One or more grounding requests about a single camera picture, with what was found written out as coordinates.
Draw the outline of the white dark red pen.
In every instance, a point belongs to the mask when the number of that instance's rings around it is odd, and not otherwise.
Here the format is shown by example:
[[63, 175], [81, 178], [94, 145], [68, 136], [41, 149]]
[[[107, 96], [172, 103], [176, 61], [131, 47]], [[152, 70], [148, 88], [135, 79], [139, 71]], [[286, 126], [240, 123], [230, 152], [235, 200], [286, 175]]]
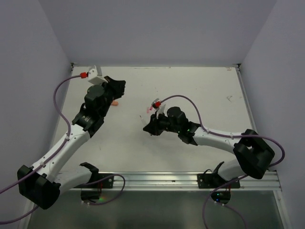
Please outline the white dark red pen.
[[142, 116], [139, 115], [139, 117], [140, 117], [140, 120], [141, 120], [142, 124], [143, 124], [143, 125], [146, 125], [146, 121], [142, 118]]

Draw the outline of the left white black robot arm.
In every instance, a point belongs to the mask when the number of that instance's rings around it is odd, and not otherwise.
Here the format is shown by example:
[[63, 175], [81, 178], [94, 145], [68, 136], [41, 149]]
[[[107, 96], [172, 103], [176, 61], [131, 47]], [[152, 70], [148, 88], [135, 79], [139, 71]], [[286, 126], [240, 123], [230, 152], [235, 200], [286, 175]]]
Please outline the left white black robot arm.
[[41, 209], [50, 208], [59, 196], [74, 187], [109, 188], [113, 174], [100, 175], [97, 167], [84, 162], [76, 171], [62, 172], [63, 166], [74, 153], [104, 123], [104, 118], [114, 100], [124, 95], [126, 82], [106, 76], [101, 83], [87, 89], [84, 103], [67, 133], [32, 166], [23, 165], [17, 172], [19, 192]]

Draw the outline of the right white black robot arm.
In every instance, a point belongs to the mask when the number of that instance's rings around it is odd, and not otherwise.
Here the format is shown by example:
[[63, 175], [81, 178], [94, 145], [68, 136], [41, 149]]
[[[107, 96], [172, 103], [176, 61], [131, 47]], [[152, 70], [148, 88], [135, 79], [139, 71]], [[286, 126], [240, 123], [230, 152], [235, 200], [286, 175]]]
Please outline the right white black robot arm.
[[262, 179], [275, 156], [273, 149], [254, 130], [213, 135], [200, 124], [189, 121], [179, 107], [171, 107], [165, 114], [155, 112], [143, 130], [154, 136], [164, 131], [176, 133], [186, 144], [209, 146], [232, 153], [235, 158], [220, 162], [208, 178], [217, 187], [224, 187], [230, 180], [245, 175]]

